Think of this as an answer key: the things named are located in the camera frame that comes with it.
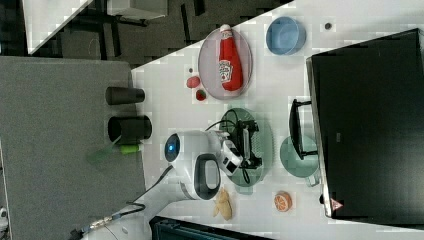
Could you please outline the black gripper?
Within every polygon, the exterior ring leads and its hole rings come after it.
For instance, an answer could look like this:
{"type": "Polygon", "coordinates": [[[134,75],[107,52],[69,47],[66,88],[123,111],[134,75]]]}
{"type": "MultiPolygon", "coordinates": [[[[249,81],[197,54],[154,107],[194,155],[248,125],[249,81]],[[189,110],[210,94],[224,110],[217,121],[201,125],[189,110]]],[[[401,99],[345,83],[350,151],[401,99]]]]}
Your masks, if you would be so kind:
{"type": "Polygon", "coordinates": [[[238,120],[235,127],[235,140],[236,147],[243,157],[242,167],[245,169],[257,169],[262,165],[262,158],[259,156],[258,140],[259,127],[254,120],[238,120]],[[247,128],[249,131],[250,143],[250,159],[245,159],[243,149],[243,129],[247,128]]]}

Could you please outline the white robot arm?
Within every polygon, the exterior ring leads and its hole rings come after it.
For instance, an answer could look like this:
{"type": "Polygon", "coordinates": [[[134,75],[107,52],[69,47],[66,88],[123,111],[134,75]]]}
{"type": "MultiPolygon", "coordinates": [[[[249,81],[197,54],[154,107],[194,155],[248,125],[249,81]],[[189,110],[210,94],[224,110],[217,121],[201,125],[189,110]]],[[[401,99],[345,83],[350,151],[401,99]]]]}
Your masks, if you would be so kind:
{"type": "Polygon", "coordinates": [[[237,120],[232,128],[172,134],[164,147],[169,166],[159,180],[122,210],[71,232],[69,240],[151,240],[149,222],[169,204],[184,200],[215,201],[213,214],[232,218],[221,173],[233,175],[254,160],[251,138],[259,131],[254,120],[237,120]]]}

